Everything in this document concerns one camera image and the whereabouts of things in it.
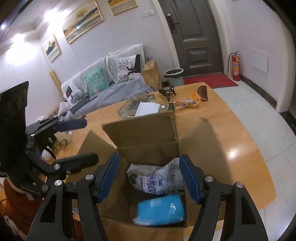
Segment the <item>white paper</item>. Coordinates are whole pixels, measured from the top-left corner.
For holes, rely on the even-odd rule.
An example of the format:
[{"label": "white paper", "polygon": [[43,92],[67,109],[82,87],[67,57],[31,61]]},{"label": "white paper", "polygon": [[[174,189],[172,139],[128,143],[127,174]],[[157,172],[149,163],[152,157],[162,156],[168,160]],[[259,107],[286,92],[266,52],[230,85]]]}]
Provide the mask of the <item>white paper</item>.
[{"label": "white paper", "polygon": [[158,103],[140,102],[135,117],[157,113],[159,106],[160,104]]}]

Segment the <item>gray door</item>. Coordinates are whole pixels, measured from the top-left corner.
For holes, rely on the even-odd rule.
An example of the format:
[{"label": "gray door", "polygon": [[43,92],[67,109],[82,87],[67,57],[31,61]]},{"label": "gray door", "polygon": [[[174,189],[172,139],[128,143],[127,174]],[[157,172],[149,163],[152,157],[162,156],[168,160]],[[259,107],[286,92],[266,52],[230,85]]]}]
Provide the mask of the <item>gray door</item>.
[{"label": "gray door", "polygon": [[158,0],[184,76],[223,71],[221,46],[207,0]]}]

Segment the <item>brown cardboard box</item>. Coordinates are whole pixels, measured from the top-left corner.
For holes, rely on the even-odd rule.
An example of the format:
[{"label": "brown cardboard box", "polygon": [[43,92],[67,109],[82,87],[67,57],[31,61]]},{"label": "brown cardboard box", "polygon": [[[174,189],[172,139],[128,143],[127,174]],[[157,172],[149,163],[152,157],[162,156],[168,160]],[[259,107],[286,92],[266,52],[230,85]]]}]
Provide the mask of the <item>brown cardboard box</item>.
[{"label": "brown cardboard box", "polygon": [[[186,153],[205,173],[209,171],[218,181],[231,183],[225,154],[212,126],[203,118],[196,122],[197,128],[181,140],[178,140],[173,110],[104,124],[103,130],[117,149],[92,131],[88,133],[78,154],[96,153],[100,158],[98,165],[106,163],[112,152],[118,152],[121,158],[109,196],[97,205],[110,241],[183,240],[185,227],[141,227],[132,223],[136,201],[132,198],[134,187],[126,174],[131,163],[164,166]],[[80,180],[95,169],[90,167],[69,175],[67,182]],[[185,191],[185,206],[186,225],[193,226],[200,207],[191,200],[188,191]]]},{"label": "brown cardboard box", "polygon": [[147,61],[141,72],[146,85],[150,85],[156,90],[162,89],[161,79],[154,59]]}]

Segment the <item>light switch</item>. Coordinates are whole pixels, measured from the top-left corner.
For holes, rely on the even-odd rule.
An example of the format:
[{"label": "light switch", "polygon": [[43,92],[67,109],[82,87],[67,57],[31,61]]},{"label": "light switch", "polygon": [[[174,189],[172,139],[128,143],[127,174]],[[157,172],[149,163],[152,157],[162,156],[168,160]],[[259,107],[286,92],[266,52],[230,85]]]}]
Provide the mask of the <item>light switch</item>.
[{"label": "light switch", "polygon": [[251,66],[267,74],[268,54],[263,51],[252,49]]},{"label": "light switch", "polygon": [[152,9],[147,11],[147,12],[142,13],[143,17],[148,17],[148,16],[151,16],[153,14],[155,14],[155,13],[154,13],[154,10],[152,10]]}]

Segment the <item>sofa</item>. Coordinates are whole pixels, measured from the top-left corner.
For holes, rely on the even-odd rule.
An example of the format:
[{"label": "sofa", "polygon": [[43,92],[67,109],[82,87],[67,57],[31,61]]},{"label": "sofa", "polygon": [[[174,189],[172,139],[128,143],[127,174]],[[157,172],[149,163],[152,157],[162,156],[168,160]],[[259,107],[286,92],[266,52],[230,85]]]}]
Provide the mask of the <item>sofa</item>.
[{"label": "sofa", "polygon": [[126,49],[117,51],[113,54],[110,53],[106,57],[98,60],[91,66],[76,74],[68,81],[64,82],[61,85],[61,89],[64,94],[66,94],[68,88],[70,86],[73,86],[74,84],[75,87],[77,87],[79,91],[83,94],[83,96],[89,95],[91,91],[85,81],[84,76],[96,70],[98,67],[102,67],[109,86],[107,89],[104,89],[103,91],[94,94],[96,98],[82,106],[75,113],[71,113],[70,111],[68,111],[69,108],[71,108],[74,104],[70,102],[67,104],[61,103],[59,114],[62,114],[63,112],[65,113],[67,111],[65,120],[73,120],[82,117],[90,112],[103,108],[105,106],[112,105],[123,100],[127,100],[133,96],[143,95],[155,91],[153,87],[145,84],[144,79],[140,73],[131,80],[121,83],[118,81],[117,66],[115,63],[116,59],[130,57],[138,54],[140,54],[140,62],[142,69],[145,65],[144,50],[143,45],[138,44],[132,45]]}]

